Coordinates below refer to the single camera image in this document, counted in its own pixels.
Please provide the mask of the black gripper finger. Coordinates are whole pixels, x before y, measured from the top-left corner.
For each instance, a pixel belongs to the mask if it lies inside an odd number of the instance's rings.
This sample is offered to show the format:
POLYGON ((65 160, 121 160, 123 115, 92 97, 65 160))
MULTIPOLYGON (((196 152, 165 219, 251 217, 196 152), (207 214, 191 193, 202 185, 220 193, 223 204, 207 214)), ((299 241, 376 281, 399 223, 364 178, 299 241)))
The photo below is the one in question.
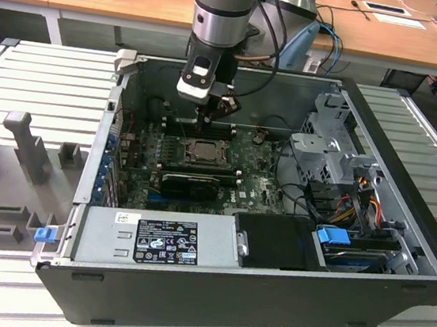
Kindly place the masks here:
POLYGON ((241 110, 240 101, 236 97, 212 96, 208 101, 207 125, 241 110))
POLYGON ((199 105, 197 107, 197 120, 196 128, 203 130, 204 128, 211 126, 211 121, 213 121, 213 115, 216 107, 214 105, 199 105))

